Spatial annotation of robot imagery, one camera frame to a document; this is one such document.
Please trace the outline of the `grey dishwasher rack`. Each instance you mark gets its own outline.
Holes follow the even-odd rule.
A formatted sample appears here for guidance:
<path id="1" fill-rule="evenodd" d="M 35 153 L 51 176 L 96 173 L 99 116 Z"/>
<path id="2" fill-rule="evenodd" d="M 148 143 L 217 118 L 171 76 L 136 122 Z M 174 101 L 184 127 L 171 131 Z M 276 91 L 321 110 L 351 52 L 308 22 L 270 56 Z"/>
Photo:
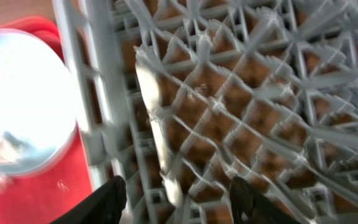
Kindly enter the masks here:
<path id="1" fill-rule="evenodd" d="M 54 1 L 91 186 L 134 223 L 231 223 L 239 176 L 300 223 L 358 223 L 358 1 Z M 135 64 L 160 87 L 167 199 Z"/>

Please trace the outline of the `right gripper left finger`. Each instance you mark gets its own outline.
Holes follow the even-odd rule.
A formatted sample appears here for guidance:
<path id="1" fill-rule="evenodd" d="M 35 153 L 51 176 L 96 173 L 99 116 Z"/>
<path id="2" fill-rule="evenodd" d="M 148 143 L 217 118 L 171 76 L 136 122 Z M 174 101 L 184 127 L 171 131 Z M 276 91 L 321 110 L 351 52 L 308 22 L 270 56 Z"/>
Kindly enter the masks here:
<path id="1" fill-rule="evenodd" d="M 126 202 L 126 182 L 117 175 L 52 224 L 119 224 Z"/>

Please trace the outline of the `red serving tray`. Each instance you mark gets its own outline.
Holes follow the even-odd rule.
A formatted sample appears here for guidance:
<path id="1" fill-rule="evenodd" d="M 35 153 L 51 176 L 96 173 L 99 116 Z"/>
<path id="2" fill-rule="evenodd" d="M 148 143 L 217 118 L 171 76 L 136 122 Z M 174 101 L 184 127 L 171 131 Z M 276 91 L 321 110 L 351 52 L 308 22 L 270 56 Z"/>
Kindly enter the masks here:
<path id="1" fill-rule="evenodd" d="M 35 175 L 11 179 L 0 193 L 0 224 L 50 223 L 91 193 L 78 129 L 63 157 Z"/>

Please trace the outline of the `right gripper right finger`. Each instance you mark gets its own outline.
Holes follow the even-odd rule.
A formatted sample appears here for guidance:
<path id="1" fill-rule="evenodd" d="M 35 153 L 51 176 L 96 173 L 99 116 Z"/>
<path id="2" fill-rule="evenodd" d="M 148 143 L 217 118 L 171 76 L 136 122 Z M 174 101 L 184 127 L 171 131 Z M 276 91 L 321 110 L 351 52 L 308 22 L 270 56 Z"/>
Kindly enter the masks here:
<path id="1" fill-rule="evenodd" d="M 241 177 L 232 178 L 229 199 L 234 224 L 300 224 Z"/>

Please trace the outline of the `light blue plate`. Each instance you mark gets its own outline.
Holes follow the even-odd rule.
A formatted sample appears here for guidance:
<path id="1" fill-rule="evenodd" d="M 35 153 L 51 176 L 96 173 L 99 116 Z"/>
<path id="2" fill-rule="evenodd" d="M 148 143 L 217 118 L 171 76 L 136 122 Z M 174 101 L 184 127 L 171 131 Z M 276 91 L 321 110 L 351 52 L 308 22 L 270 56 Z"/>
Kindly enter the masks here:
<path id="1" fill-rule="evenodd" d="M 40 38 L 0 29 L 0 174 L 25 176 L 57 163 L 76 131 L 71 75 Z"/>

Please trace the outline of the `white plastic spoon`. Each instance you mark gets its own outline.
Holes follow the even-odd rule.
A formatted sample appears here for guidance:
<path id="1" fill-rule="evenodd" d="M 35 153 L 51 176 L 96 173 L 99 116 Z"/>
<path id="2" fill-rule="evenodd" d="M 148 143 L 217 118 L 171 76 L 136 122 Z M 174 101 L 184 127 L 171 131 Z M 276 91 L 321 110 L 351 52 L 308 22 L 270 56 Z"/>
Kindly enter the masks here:
<path id="1" fill-rule="evenodd" d="M 168 201 L 175 207 L 179 207 L 183 201 L 183 193 L 176 178 L 168 174 L 172 156 L 169 153 L 164 128 L 162 124 L 162 107 L 160 87 L 155 75 L 144 65 L 135 64 L 137 78 L 140 84 L 142 99 L 149 115 L 149 122 L 154 135 L 155 147 L 160 165 L 160 175 L 165 187 Z"/>

